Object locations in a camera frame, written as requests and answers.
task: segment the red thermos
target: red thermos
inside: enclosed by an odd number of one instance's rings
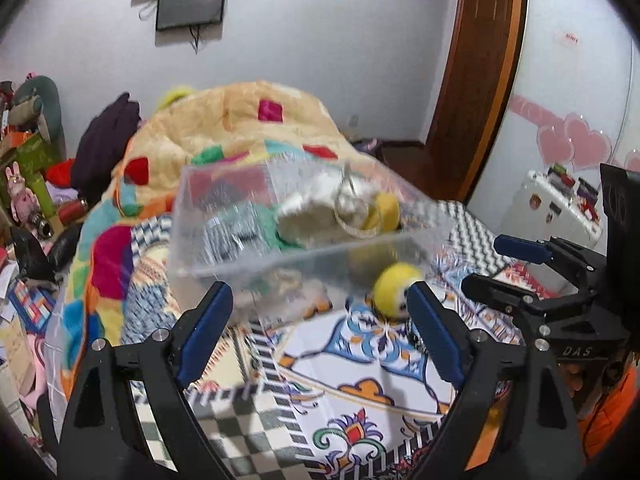
[[[71,222],[82,218],[87,211],[89,211],[89,206],[86,200],[80,198],[74,202],[63,205],[58,210],[58,218],[60,218],[60,223],[66,227],[71,224]]]

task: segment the blue gripper pad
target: blue gripper pad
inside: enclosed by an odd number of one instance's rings
[[[182,366],[176,379],[183,388],[201,377],[231,316],[233,307],[234,298],[231,287],[223,283],[182,347]]]
[[[509,235],[499,235],[494,240],[495,252],[532,264],[546,264],[551,261],[551,252],[538,242],[531,242]]]
[[[406,305],[440,377],[447,383],[451,383],[455,389],[460,390],[465,383],[462,350],[418,285],[414,284],[409,288]]]

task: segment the white suitcase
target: white suitcase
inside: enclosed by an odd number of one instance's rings
[[[593,249],[602,236],[602,226],[580,211],[575,196],[567,198],[549,184],[545,174],[529,171],[499,232],[527,240],[560,237]],[[547,266],[528,264],[527,270],[549,292],[557,294],[568,284]]]

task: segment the bed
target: bed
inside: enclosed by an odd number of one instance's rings
[[[47,329],[58,433],[91,340],[137,342],[180,316],[166,259],[181,167],[194,159],[249,164],[287,150],[319,153],[319,147],[338,159],[363,156],[318,100],[265,82],[201,92],[157,114],[133,137],[85,223]],[[124,179],[124,169],[141,156],[148,157],[149,175],[146,184],[136,185]],[[470,328],[519,343],[509,318],[466,300],[460,283],[480,272],[541,296],[544,291],[522,266],[495,253],[494,234],[462,204],[439,202],[438,208],[454,227],[426,281]],[[455,391],[428,354],[411,346],[404,322],[379,319],[364,297],[337,298],[333,309],[300,322],[271,329],[256,320],[227,330],[203,378],[186,391],[212,446],[236,477],[399,479],[428,452]],[[498,388],[497,401],[507,389]],[[144,389],[135,385],[134,396],[154,459],[173,468]],[[482,460],[482,452],[474,460]]]

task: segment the floor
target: floor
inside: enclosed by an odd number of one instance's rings
[[[436,169],[434,156],[419,143],[383,146],[381,156],[386,166],[434,200],[456,200],[457,183]]]

